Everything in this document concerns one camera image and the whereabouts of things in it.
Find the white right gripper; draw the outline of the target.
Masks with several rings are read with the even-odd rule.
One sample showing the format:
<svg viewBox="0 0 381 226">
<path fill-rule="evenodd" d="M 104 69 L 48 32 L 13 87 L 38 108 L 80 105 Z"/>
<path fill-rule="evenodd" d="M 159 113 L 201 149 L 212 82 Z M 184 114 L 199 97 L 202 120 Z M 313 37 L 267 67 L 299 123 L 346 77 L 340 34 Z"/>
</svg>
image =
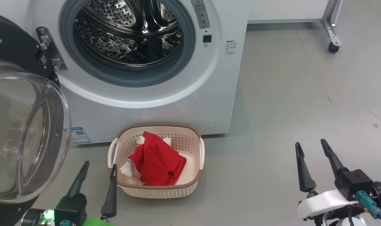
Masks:
<svg viewBox="0 0 381 226">
<path fill-rule="evenodd" d="M 341 163 L 338 156 L 325 139 L 321 139 L 321 145 L 325 156 L 330 162 L 335 180 L 339 180 L 340 173 L 349 172 L 349 169 Z M 316 188 L 316 183 L 311 178 L 304 160 L 305 155 L 300 143 L 295 143 L 295 154 L 299 179 L 299 190 L 301 192 L 311 192 Z M 326 191 L 317 196 L 310 197 L 298 204 L 298 219 L 307 219 L 308 217 L 314 217 L 356 203 L 358 203 L 357 200 L 347 200 L 337 189 Z"/>
</svg>

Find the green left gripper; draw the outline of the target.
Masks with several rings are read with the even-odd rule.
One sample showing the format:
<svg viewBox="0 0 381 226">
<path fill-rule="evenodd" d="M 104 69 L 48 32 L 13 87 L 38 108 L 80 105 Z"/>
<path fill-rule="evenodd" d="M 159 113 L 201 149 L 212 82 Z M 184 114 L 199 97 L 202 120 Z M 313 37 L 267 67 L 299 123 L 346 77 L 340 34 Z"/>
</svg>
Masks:
<svg viewBox="0 0 381 226">
<path fill-rule="evenodd" d="M 80 193 L 82 183 L 85 181 L 87 172 L 89 169 L 90 162 L 85 161 L 82 168 L 80 169 L 78 175 L 76 176 L 74 182 L 72 183 L 70 189 L 68 190 L 66 196 L 74 197 L 76 194 Z M 106 200 L 101 208 L 101 218 L 86 218 L 82 226 L 114 226 L 109 222 L 109 218 L 113 218 L 117 214 L 117 165 L 113 164 L 110 173 L 110 186 L 107 192 Z"/>
</svg>

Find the red and white garment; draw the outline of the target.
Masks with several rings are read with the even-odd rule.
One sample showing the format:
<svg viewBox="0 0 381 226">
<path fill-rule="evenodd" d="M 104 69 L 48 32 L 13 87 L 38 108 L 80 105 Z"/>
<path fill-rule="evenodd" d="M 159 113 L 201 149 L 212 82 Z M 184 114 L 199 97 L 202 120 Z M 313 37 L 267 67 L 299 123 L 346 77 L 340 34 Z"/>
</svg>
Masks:
<svg viewBox="0 0 381 226">
<path fill-rule="evenodd" d="M 121 173 L 144 186 L 173 186 L 187 159 L 171 147 L 171 139 L 145 131 L 136 144 L 134 153 L 120 168 Z"/>
</svg>

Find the washing machine glass door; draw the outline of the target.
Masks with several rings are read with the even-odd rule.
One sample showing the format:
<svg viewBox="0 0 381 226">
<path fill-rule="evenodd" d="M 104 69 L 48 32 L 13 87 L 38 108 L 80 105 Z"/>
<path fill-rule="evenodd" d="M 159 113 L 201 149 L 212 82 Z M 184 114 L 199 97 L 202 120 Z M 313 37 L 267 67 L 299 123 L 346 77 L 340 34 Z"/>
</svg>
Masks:
<svg viewBox="0 0 381 226">
<path fill-rule="evenodd" d="M 14 226 L 51 184 L 70 112 L 49 54 L 0 16 L 0 226 Z"/>
</svg>

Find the cream perforated laundry basket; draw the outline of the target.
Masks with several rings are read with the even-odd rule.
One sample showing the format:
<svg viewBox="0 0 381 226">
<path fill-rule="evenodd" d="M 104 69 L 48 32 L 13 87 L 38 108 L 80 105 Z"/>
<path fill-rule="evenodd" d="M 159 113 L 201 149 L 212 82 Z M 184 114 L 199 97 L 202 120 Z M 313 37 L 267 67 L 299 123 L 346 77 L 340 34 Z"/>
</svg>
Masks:
<svg viewBox="0 0 381 226">
<path fill-rule="evenodd" d="M 170 138 L 171 146 L 186 158 L 187 162 L 173 186 L 143 186 L 125 176 L 119 169 L 117 184 L 130 196 L 150 199 L 172 199 L 191 195 L 202 175 L 205 159 L 205 146 L 201 134 L 188 125 L 172 123 L 135 124 L 121 130 L 112 141 L 108 151 L 108 170 L 114 164 L 122 167 L 136 148 L 136 139 L 144 131 L 154 133 L 161 138 Z"/>
</svg>

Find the white front-load washing machine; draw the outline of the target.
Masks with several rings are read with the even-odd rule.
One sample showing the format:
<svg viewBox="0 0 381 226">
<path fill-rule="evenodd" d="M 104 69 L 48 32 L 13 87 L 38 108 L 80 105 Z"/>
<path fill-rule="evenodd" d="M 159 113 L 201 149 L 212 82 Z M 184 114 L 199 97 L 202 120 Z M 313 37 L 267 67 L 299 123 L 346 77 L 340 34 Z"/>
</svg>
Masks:
<svg viewBox="0 0 381 226">
<path fill-rule="evenodd" d="M 203 135 L 229 131 L 251 0 L 203 0 L 206 29 L 199 28 L 191 0 L 181 0 L 196 32 L 191 61 L 168 81 L 137 88 L 101 81 L 72 60 L 59 29 L 65 1 L 0 0 L 0 16 L 38 43 L 36 28 L 48 27 L 67 67 L 54 73 L 70 109 L 71 127 L 82 127 L 92 143 L 111 142 L 123 128 L 140 123 L 186 124 Z M 212 42 L 203 43 L 203 35 L 212 35 Z M 215 130 L 200 130 L 202 119 L 214 121 Z"/>
</svg>

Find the silver door hinge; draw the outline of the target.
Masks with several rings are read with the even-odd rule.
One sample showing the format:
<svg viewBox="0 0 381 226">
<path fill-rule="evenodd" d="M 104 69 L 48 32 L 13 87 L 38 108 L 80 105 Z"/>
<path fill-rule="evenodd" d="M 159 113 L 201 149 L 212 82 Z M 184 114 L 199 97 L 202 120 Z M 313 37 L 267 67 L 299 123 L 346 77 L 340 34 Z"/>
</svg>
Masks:
<svg viewBox="0 0 381 226">
<path fill-rule="evenodd" d="M 67 70 L 66 64 L 59 53 L 58 47 L 56 46 L 48 27 L 37 27 L 36 32 L 40 41 L 40 49 L 48 54 L 50 62 L 54 67 L 54 71 Z"/>
</svg>

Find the steel drum with red cloth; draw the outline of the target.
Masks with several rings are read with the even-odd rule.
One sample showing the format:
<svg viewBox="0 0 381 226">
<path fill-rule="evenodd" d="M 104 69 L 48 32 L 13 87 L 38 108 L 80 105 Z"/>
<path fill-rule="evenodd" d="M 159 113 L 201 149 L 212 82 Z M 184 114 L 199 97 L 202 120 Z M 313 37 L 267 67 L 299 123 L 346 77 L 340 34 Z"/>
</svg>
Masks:
<svg viewBox="0 0 381 226">
<path fill-rule="evenodd" d="M 157 0 L 90 0 L 74 26 L 91 50 L 128 66 L 163 61 L 184 39 L 176 16 Z"/>
</svg>

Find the blue energy label sticker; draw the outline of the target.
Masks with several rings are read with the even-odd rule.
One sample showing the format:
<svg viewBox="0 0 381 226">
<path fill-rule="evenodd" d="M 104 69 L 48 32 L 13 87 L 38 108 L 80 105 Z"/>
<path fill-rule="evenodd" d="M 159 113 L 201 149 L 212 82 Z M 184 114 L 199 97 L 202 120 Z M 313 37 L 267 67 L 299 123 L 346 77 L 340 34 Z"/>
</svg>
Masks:
<svg viewBox="0 0 381 226">
<path fill-rule="evenodd" d="M 71 127 L 70 143 L 82 145 L 92 143 L 82 127 Z"/>
</svg>

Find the round filter cover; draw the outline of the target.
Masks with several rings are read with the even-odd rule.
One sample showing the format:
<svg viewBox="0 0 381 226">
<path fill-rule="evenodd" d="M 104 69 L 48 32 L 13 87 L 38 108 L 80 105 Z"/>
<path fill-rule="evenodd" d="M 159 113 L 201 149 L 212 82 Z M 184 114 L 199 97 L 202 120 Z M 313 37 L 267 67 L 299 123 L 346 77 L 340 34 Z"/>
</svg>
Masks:
<svg viewBox="0 0 381 226">
<path fill-rule="evenodd" d="M 197 124 L 198 124 L 198 128 L 200 130 L 203 130 L 204 132 L 216 129 L 216 123 L 212 120 L 208 120 L 208 119 L 198 120 Z"/>
</svg>

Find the white cabinet panel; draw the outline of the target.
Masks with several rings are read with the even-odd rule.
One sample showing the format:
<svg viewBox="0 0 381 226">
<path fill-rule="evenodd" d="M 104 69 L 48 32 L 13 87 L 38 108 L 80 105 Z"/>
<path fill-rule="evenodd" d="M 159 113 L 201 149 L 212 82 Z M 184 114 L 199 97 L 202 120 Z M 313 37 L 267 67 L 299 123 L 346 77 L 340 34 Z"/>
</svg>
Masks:
<svg viewBox="0 0 381 226">
<path fill-rule="evenodd" d="M 251 0 L 248 24 L 317 22 L 329 0 Z"/>
</svg>

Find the grey warning sticker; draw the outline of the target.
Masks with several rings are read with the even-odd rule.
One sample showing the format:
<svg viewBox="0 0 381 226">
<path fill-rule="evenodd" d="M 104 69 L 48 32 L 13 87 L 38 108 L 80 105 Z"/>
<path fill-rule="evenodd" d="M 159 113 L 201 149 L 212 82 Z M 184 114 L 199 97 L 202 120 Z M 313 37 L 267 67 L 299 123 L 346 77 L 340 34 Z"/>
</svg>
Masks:
<svg viewBox="0 0 381 226">
<path fill-rule="evenodd" d="M 209 17 L 203 0 L 191 0 L 200 29 L 209 28 Z"/>
</svg>

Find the silver metal frame leg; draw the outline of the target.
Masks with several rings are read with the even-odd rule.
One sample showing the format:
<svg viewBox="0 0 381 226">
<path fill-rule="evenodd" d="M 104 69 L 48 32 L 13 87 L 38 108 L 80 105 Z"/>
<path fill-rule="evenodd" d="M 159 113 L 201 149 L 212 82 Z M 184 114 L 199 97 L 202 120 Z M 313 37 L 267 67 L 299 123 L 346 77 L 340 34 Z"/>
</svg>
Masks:
<svg viewBox="0 0 381 226">
<path fill-rule="evenodd" d="M 335 27 L 340 14 L 342 3 L 344 0 L 328 0 L 327 7 L 325 9 L 324 15 L 320 21 L 325 33 L 336 46 L 342 46 L 342 42 L 335 32 Z"/>
</svg>

